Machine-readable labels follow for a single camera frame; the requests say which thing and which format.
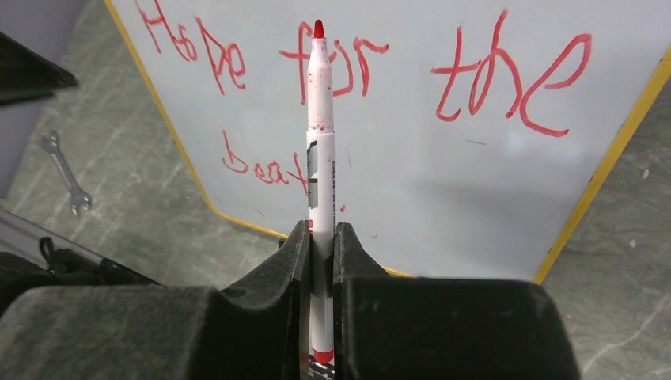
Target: concrete floor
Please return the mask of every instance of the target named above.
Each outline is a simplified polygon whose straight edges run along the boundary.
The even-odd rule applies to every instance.
[[[103,2],[87,5],[63,65],[82,85],[47,106],[7,209],[173,285],[224,287],[275,251],[207,208]],[[81,218],[34,143],[49,129],[93,196]],[[584,379],[671,379],[670,146],[671,84],[544,282]]]

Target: handwritten word for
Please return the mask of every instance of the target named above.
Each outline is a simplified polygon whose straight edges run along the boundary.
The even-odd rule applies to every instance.
[[[515,65],[513,59],[510,57],[510,55],[508,55],[508,52],[499,47],[499,35],[501,33],[501,27],[503,25],[503,21],[506,19],[507,14],[508,11],[503,10],[503,12],[501,12],[501,16],[499,16],[499,20],[496,21],[496,26],[494,27],[494,37],[492,38],[490,52],[487,55],[487,57],[470,65],[461,65],[461,27],[457,28],[457,48],[454,53],[454,63],[452,67],[439,67],[431,70],[431,73],[433,74],[449,75],[447,86],[445,87],[445,91],[443,92],[441,100],[438,103],[438,107],[436,108],[436,117],[439,118],[440,120],[448,122],[454,121],[457,119],[457,117],[459,117],[461,113],[461,108],[456,110],[455,113],[453,113],[450,116],[446,116],[442,112],[443,108],[445,107],[445,101],[447,101],[447,97],[449,96],[449,91],[452,89],[454,80],[457,78],[457,74],[464,73],[467,71],[476,71],[476,76],[473,79],[473,84],[471,86],[471,94],[468,99],[468,110],[470,111],[471,115],[475,115],[478,112],[478,110],[480,110],[480,107],[482,106],[484,99],[487,96],[487,92],[489,91],[489,87],[491,85],[491,79],[492,76],[494,75],[496,58],[498,57],[503,61],[503,63],[506,64],[506,66],[508,66],[510,74],[513,76],[513,81],[515,85],[515,99],[513,101],[512,106],[510,107],[510,110],[506,114],[506,118],[509,119],[510,117],[512,117],[515,114],[515,112],[519,109],[522,123],[524,123],[525,126],[533,129],[534,131],[540,132],[544,135],[550,135],[554,137],[564,136],[566,133],[568,133],[568,129],[564,129],[562,131],[556,131],[547,127],[543,127],[538,123],[532,121],[529,118],[529,113],[527,111],[527,104],[529,103],[529,99],[531,98],[531,96],[542,85],[545,85],[544,86],[545,89],[562,89],[564,87],[572,85],[580,77],[582,72],[585,70],[585,67],[587,67],[587,63],[589,62],[589,56],[592,52],[592,36],[589,34],[581,34],[576,36],[571,42],[569,42],[569,44],[564,48],[564,50],[561,53],[559,53],[559,56],[557,57],[557,59],[555,59],[555,62],[553,62],[552,65],[550,65],[550,67],[543,73],[543,75],[541,75],[540,78],[538,78],[525,92],[522,89],[520,72],[517,69],[517,65]],[[559,66],[564,62],[564,60],[568,57],[568,55],[579,44],[582,44],[582,60],[580,61],[580,64],[578,64],[578,68],[573,72],[573,74],[571,74],[569,78],[561,82],[545,84],[545,82],[550,78],[550,76],[557,70],[557,68],[559,68]],[[476,100],[476,89],[478,86],[478,81],[485,67],[487,67],[487,77],[484,80],[482,93]]]
[[[306,61],[309,61],[310,59],[310,54],[305,53],[304,50],[305,48],[305,45],[303,44],[304,36],[308,38],[312,37],[313,29],[310,28],[310,25],[308,23],[303,21],[298,26],[298,52],[289,53],[283,50],[279,51],[279,54],[281,54],[282,56],[298,60],[298,77],[300,78],[301,82],[302,105],[305,104],[305,67],[303,65],[305,64]],[[337,51],[331,53],[329,59],[331,60],[331,62],[333,62],[338,57],[338,52],[340,52],[340,54],[342,54],[343,58],[345,59],[345,65],[347,65],[347,85],[345,85],[342,89],[333,90],[333,96],[339,97],[340,95],[351,93],[352,90],[354,89],[354,70],[352,69],[352,61],[350,60],[350,55],[347,54],[347,51],[345,50],[343,45],[340,44],[340,40],[334,40],[333,44],[335,45]],[[365,96],[368,93],[368,85],[370,83],[370,69],[368,67],[368,61],[366,60],[366,57],[363,55],[362,48],[366,47],[368,50],[374,53],[384,54],[387,52],[387,50],[389,50],[389,44],[386,44],[384,46],[377,46],[364,38],[354,38],[354,42],[352,43],[352,45],[354,46],[354,51],[356,51],[356,55],[358,58],[358,65],[359,68],[361,69],[361,80],[363,83],[361,95]]]
[[[195,48],[195,45],[191,39],[186,37],[184,34],[187,29],[182,24],[177,24],[178,35],[170,28],[168,21],[165,19],[163,14],[163,9],[161,9],[161,4],[158,0],[154,0],[156,5],[157,17],[149,18],[147,14],[140,8],[138,0],[135,0],[135,5],[138,7],[138,11],[142,16],[142,20],[145,22],[147,31],[151,35],[151,39],[154,41],[156,50],[159,54],[161,52],[161,46],[158,44],[156,36],[152,31],[152,27],[163,25],[165,31],[170,36],[172,45],[175,47],[181,57],[187,62],[195,62],[198,60],[198,51]],[[240,48],[236,44],[229,44],[228,46],[222,45],[217,39],[215,39],[210,32],[207,31],[203,20],[200,17],[194,17],[195,23],[198,25],[201,38],[203,38],[203,44],[205,45],[205,51],[207,53],[207,58],[210,60],[210,68],[212,69],[212,74],[214,75],[214,80],[217,82],[217,87],[219,92],[224,95],[224,86],[222,84],[222,73],[224,71],[224,66],[227,67],[230,80],[234,86],[238,89],[245,89],[245,84],[239,83],[237,79],[245,75],[245,60],[242,58],[242,53]]]
[[[233,152],[229,144],[229,136],[226,134],[226,131],[223,131],[223,133],[226,152],[229,156],[228,161],[226,158],[222,158],[224,166],[235,173],[246,174],[249,171],[249,165],[247,165],[247,162],[243,161]],[[287,171],[286,175],[293,177],[298,182],[300,182],[303,185],[305,196],[307,196],[308,180],[303,177],[303,171],[301,170],[301,165],[298,162],[298,153],[296,152],[294,152],[294,167],[296,168],[296,173]],[[284,174],[282,174],[282,168],[279,167],[279,163],[276,161],[265,165],[265,168],[261,164],[257,163],[254,165],[254,175],[265,184],[289,184],[289,181],[285,179]]]

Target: wrench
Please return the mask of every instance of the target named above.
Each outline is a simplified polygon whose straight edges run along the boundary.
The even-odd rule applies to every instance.
[[[59,134],[56,133],[56,131],[49,131],[49,136],[42,136],[40,146],[49,153],[51,159],[54,160],[54,163],[56,164],[56,169],[59,170],[61,177],[63,177],[67,191],[70,192],[70,207],[72,213],[79,216],[80,206],[84,207],[84,210],[90,210],[91,196],[88,192],[82,190],[74,179],[74,175],[59,148]]]

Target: red marker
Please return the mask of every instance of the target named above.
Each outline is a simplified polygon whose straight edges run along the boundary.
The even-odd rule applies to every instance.
[[[336,233],[336,133],[333,71],[324,26],[315,22],[308,63],[308,218],[313,290],[310,343],[320,363],[333,360],[333,238]]]

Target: red marker tip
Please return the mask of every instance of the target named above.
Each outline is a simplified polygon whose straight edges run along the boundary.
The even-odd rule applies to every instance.
[[[331,360],[333,360],[333,356],[334,356],[333,350],[331,350],[329,352],[315,351],[314,354],[315,354],[314,355],[315,360],[319,363],[322,363],[322,364],[326,364],[326,363],[330,362]]]
[[[324,26],[321,24],[321,20],[315,21],[313,38],[324,38]]]

